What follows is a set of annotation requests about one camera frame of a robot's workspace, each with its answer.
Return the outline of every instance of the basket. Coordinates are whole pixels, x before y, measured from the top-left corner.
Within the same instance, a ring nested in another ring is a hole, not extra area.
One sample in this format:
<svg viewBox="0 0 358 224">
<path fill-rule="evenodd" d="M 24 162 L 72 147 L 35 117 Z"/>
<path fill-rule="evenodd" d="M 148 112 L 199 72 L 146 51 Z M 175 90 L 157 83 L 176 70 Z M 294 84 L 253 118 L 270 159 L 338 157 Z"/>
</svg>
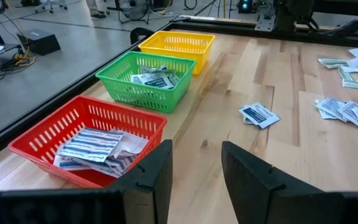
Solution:
<svg viewBox="0 0 358 224">
<path fill-rule="evenodd" d="M 209 58 L 214 35 L 158 31 L 139 45 L 142 52 L 196 60 L 199 75 Z"/>
<path fill-rule="evenodd" d="M 96 74 L 103 82 L 111 98 L 143 106 L 153 110 L 171 113 L 191 82 L 194 60 L 162 55 L 128 52 Z M 140 74 L 140 65 L 159 67 L 166 65 L 176 70 L 180 81 L 171 90 L 131 82 L 131 75 Z"/>
<path fill-rule="evenodd" d="M 110 131 L 120 129 L 149 140 L 129 169 L 161 142 L 167 119 L 125 106 L 77 96 L 9 144 L 9 149 L 42 170 L 79 187 L 105 187 L 116 178 L 95 170 L 65 171 L 53 165 L 60 145 L 83 127 Z"/>
</svg>

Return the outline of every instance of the wooden table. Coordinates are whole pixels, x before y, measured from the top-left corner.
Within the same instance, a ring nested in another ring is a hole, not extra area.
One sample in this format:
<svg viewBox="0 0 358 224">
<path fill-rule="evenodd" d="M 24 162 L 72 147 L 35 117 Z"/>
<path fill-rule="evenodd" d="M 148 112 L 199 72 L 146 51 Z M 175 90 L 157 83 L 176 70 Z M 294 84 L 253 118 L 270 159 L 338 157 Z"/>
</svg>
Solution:
<svg viewBox="0 0 358 224">
<path fill-rule="evenodd" d="M 337 70 L 317 62 L 351 58 L 348 49 L 216 34 L 203 72 L 176 110 L 163 114 L 163 139 L 175 146 L 169 223 L 237 222 L 221 167 L 224 140 L 323 190 L 358 190 L 358 127 L 323 120 L 314 105 L 326 96 L 358 103 L 358 90 L 343 88 Z M 101 83 L 84 95 L 112 101 Z M 265 130 L 244 124 L 238 108 L 254 102 L 281 120 Z M 0 190 L 70 187 L 0 152 Z"/>
</svg>

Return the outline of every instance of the concrete floor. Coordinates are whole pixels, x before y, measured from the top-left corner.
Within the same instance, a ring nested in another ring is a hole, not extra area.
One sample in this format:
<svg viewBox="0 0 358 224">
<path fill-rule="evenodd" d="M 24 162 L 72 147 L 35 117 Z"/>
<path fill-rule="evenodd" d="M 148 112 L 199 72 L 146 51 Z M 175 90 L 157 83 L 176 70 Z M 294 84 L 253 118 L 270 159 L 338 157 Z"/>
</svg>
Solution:
<svg viewBox="0 0 358 224">
<path fill-rule="evenodd" d="M 192 11 L 183 10 L 183 1 L 174 1 L 169 11 L 175 14 L 194 15 L 210 0 L 198 0 L 197 7 Z M 117 12 L 111 11 L 107 19 L 92 19 L 89 16 L 85 0 L 67 0 L 68 10 L 56 8 L 54 14 L 49 12 L 35 13 L 33 7 L 15 8 L 20 6 L 18 0 L 11 1 L 15 15 L 10 11 L 6 16 L 25 29 L 39 28 L 54 33 L 60 43 L 61 50 L 46 56 L 37 56 L 36 63 L 23 72 L 6 76 L 0 81 L 0 129 L 19 118 L 56 92 L 73 81 L 81 78 L 92 69 L 101 65 L 109 58 L 130 46 L 129 32 L 136 27 L 147 27 L 155 30 L 167 24 L 173 16 L 150 15 L 150 23 L 128 22 L 121 24 Z M 115 6 L 112 0 L 107 6 Z M 207 8 L 199 16 L 216 17 L 216 7 Z M 345 24 L 354 18 L 352 16 L 314 14 L 321 25 L 336 26 Z M 231 17 L 236 19 L 255 19 L 255 14 L 238 14 L 231 11 Z M 17 29 L 4 16 L 0 15 L 0 33 L 7 43 L 16 43 L 7 30 L 16 34 Z M 0 58 L 0 62 L 8 60 L 12 54 Z"/>
</svg>

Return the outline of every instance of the chair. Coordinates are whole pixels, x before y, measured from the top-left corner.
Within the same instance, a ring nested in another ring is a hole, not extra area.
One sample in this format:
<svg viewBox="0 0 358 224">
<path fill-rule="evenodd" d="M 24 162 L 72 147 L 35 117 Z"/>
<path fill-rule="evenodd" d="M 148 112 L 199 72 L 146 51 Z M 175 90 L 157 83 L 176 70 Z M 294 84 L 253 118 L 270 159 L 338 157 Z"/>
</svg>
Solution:
<svg viewBox="0 0 358 224">
<path fill-rule="evenodd" d="M 44 3 L 40 4 L 39 6 L 35 7 L 35 13 L 38 13 L 39 12 L 38 10 L 40 8 L 45 9 L 46 6 L 50 6 L 49 13 L 53 13 L 53 7 L 52 7 L 53 5 L 62 7 L 65 10 L 67 10 L 67 5 L 66 5 L 66 2 L 64 0 L 62 0 L 62 1 L 59 1 L 59 0 L 56 0 L 56 1 L 47 0 L 46 2 L 44 2 Z"/>
</svg>

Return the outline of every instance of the shoe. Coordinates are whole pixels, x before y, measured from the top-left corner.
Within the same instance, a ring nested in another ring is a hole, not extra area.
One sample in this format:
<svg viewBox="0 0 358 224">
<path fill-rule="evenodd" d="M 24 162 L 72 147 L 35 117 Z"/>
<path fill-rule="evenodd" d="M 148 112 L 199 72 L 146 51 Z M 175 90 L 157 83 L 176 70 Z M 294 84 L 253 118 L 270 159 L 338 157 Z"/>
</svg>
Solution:
<svg viewBox="0 0 358 224">
<path fill-rule="evenodd" d="M 95 15 L 91 15 L 91 17 L 98 18 L 98 19 L 105 19 L 106 15 L 95 14 Z"/>
</svg>

